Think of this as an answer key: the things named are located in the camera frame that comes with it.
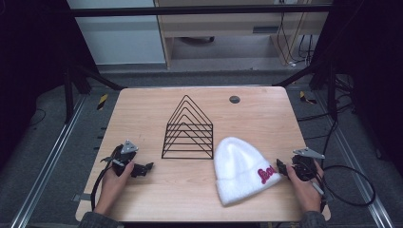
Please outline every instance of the gray floor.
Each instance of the gray floor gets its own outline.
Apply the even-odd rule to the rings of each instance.
[[[216,37],[215,42],[178,39],[175,42],[172,67],[169,70],[139,70],[135,74],[113,74],[105,76],[124,86],[232,86],[270,85],[289,77],[303,68],[282,66],[273,44],[268,37]],[[104,85],[90,81],[93,89],[85,96],[82,112],[68,137],[66,146],[48,179],[40,199],[29,218],[30,224],[58,223],[75,225],[75,210],[78,202],[72,201],[75,194],[81,194],[94,163],[97,147],[102,142],[108,120],[119,96]],[[299,92],[305,91],[308,99],[325,101],[320,91],[309,91],[309,76],[298,80],[287,88],[290,101],[298,118],[323,113],[321,104],[302,102]],[[103,110],[96,110],[100,97],[108,94]],[[340,104],[350,102],[348,97],[340,98]],[[0,223],[12,222],[24,203],[32,185],[47,161],[62,128],[64,127],[64,90],[57,87],[43,94],[37,101],[38,110],[32,117],[32,126],[13,153],[5,171],[0,175]],[[374,211],[379,207],[353,207],[338,199],[329,203],[332,218],[331,227],[403,227],[403,181],[393,165],[378,160],[360,119],[349,108],[339,114],[338,129],[332,135],[326,150],[325,166],[350,164],[351,156],[374,183],[377,200],[385,209],[393,225],[376,223]],[[306,144],[322,152],[325,138],[308,138],[328,134],[331,122],[327,117],[309,122],[299,122]],[[326,172],[329,185],[346,200],[362,202],[362,193],[357,179],[344,170]],[[284,222],[280,227],[290,227]]]

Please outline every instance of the wooden table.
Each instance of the wooden table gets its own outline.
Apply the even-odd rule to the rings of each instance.
[[[101,159],[131,140],[139,146],[135,162],[154,162],[146,177],[130,179],[111,217],[119,221],[297,221],[301,213],[289,180],[235,205],[223,207],[213,160],[162,159],[166,125],[184,95],[211,120],[214,147],[229,136],[254,145],[275,167],[304,148],[296,116],[282,87],[169,87],[122,90],[88,178],[85,193],[105,167]],[[231,96],[240,102],[232,104]],[[76,218],[90,211],[82,200]]]

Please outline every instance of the black backdrop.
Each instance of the black backdrop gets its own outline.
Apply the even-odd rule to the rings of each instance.
[[[335,48],[336,72],[353,77],[353,99],[362,122],[381,158],[394,162],[403,175],[403,13],[400,3],[364,0],[357,12],[331,12],[315,57],[319,58],[352,16],[354,19]],[[327,76],[325,72],[318,72],[313,81]]]
[[[0,4],[0,167],[29,126],[37,97],[64,83],[70,62],[55,44],[68,49],[76,63],[98,72],[74,18],[40,16],[43,8],[69,9],[66,0],[4,1],[5,8]]]

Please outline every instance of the red embroidered text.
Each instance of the red embroidered text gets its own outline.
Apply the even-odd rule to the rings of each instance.
[[[270,165],[270,167],[266,168],[266,171],[259,169],[258,174],[261,177],[261,183],[265,184],[273,174],[276,173],[276,170]]]

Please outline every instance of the black wire file sorter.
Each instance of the black wire file sorter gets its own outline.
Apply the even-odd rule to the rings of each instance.
[[[162,159],[212,160],[213,150],[213,124],[184,95],[166,124]]]

